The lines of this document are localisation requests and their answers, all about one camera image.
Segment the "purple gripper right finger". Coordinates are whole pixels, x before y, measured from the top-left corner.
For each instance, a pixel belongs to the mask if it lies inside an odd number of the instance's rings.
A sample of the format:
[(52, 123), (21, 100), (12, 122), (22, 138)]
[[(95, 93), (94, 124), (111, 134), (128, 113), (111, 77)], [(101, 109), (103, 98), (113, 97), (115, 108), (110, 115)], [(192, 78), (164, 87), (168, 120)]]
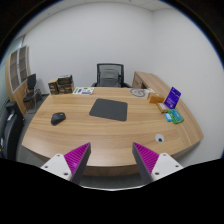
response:
[(132, 153), (145, 184), (152, 183), (182, 169), (182, 166), (169, 154), (158, 154), (136, 142), (132, 145)]

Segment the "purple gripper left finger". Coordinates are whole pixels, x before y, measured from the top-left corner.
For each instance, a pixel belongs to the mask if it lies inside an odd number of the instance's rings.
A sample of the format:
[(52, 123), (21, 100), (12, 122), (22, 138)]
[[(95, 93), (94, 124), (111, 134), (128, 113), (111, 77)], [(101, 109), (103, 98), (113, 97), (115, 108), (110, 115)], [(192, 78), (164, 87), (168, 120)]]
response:
[(42, 169), (65, 180), (79, 184), (90, 154), (91, 143), (88, 142), (65, 155), (54, 155), (42, 166)]

